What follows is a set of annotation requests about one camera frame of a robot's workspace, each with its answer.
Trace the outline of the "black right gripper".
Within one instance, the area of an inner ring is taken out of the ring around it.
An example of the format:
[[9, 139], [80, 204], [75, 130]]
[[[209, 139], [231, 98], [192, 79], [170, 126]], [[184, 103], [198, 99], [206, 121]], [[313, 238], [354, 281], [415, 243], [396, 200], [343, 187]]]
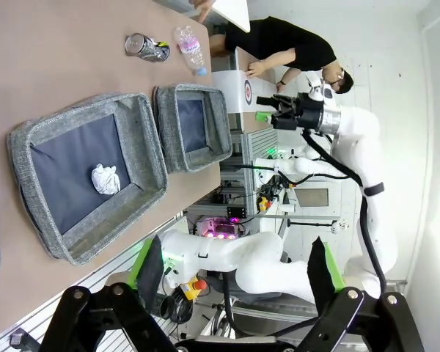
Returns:
[[[296, 105], [298, 127], [317, 130], [320, 124], [321, 102], [311, 98], [297, 98], [296, 100], [285, 95], [272, 95], [271, 97], [257, 97], [256, 104], [271, 106], [275, 109], [288, 109]], [[274, 129], [296, 129], [296, 120], [293, 117], [283, 117], [281, 114], [257, 112], [255, 119], [268, 123]]]

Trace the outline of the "person's left hand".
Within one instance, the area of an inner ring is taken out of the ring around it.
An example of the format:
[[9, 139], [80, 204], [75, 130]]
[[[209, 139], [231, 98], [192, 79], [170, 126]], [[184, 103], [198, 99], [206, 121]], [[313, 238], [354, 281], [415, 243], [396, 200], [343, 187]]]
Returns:
[[189, 4], [199, 13], [197, 21], [203, 23], [207, 18], [215, 0], [189, 0]]

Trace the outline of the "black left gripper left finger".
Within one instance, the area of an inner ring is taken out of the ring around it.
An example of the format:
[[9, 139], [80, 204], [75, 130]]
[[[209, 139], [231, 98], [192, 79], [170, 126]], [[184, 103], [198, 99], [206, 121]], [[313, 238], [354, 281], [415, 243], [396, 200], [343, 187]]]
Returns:
[[96, 351], [105, 333], [121, 330], [135, 351], [175, 351], [150, 314], [164, 262], [158, 236], [133, 265], [135, 285], [116, 282], [96, 293], [83, 286], [64, 291], [40, 346], [41, 351]]

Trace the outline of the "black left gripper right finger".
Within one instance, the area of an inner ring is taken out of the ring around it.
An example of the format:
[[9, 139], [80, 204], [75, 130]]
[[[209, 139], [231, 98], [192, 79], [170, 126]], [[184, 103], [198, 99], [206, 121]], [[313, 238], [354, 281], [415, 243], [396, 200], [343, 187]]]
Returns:
[[336, 289], [319, 238], [312, 243], [307, 275], [318, 318], [297, 351], [334, 351], [346, 334], [361, 336], [369, 351], [424, 351], [406, 298], [398, 292], [373, 298], [356, 287]]

